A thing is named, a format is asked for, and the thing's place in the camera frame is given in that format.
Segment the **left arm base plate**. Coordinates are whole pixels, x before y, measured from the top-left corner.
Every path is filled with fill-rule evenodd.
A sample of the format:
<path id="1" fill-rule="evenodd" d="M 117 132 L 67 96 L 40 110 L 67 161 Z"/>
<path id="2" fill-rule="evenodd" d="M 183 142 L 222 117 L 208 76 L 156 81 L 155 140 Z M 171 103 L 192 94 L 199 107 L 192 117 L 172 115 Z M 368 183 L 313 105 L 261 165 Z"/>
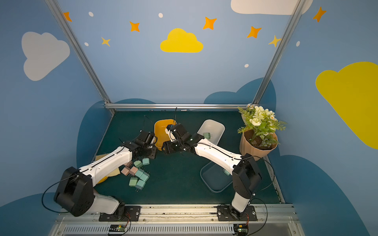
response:
<path id="1" fill-rule="evenodd" d="M 113 214 L 101 213 L 99 222 L 137 222 L 140 212 L 141 206 L 119 206 Z"/>

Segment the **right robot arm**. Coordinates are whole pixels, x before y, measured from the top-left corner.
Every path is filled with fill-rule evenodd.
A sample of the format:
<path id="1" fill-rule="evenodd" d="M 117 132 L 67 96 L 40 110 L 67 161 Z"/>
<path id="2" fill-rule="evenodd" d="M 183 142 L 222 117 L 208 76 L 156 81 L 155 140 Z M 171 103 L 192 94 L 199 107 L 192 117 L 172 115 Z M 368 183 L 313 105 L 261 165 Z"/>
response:
<path id="1" fill-rule="evenodd" d="M 255 158 L 225 150 L 210 142 L 201 134 L 190 134 L 180 123 L 169 124 L 165 129 L 169 141 L 163 143 L 162 151 L 166 154 L 187 151 L 209 159 L 232 175 L 234 198 L 230 205 L 231 212 L 244 213 L 256 188 L 262 181 L 260 168 Z"/>

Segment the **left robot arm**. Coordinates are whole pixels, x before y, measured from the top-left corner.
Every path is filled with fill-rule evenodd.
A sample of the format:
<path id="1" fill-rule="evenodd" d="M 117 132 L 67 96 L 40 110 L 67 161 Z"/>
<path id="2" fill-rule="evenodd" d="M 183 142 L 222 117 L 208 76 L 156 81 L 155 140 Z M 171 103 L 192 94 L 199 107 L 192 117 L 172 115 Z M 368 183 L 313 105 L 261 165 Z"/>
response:
<path id="1" fill-rule="evenodd" d="M 114 197 L 95 193 L 94 187 L 134 157 L 154 153 L 157 140 L 154 133 L 142 130 L 133 141 L 123 142 L 102 159 L 78 169 L 67 168 L 57 187 L 54 202 L 75 217 L 85 213 L 103 213 L 121 219 L 125 215 L 125 204 Z"/>

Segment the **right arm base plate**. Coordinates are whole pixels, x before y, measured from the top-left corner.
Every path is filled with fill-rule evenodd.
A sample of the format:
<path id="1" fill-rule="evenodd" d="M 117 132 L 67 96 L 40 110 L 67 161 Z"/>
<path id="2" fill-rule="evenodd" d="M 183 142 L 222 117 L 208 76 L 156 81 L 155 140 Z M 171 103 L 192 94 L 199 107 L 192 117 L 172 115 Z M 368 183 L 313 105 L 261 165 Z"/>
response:
<path id="1" fill-rule="evenodd" d="M 239 212 L 229 205 L 217 206 L 218 221 L 257 221 L 257 213 L 253 206 L 247 206 L 243 212 Z"/>

